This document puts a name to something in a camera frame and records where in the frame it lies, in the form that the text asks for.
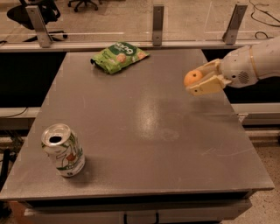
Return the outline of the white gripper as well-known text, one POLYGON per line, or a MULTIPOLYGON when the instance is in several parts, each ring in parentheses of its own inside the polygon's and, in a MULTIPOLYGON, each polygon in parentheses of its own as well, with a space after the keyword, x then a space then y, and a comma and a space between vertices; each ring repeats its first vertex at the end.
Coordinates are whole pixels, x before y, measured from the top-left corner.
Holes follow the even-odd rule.
POLYGON ((229 52, 222 60, 214 59, 194 70, 193 77, 202 79, 186 88, 191 95, 208 95, 222 91, 228 84, 232 88, 244 88, 256 84, 259 79, 253 66, 251 46, 229 52))

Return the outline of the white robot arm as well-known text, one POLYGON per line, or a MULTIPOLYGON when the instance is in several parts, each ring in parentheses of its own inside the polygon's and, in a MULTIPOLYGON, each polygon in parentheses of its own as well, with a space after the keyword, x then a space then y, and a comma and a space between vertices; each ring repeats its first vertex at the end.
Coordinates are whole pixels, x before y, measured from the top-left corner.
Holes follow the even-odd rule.
POLYGON ((213 59, 189 71, 184 85, 191 95, 207 95, 226 86, 245 88, 276 76, 280 76, 280 37, 238 48, 223 59, 213 59))

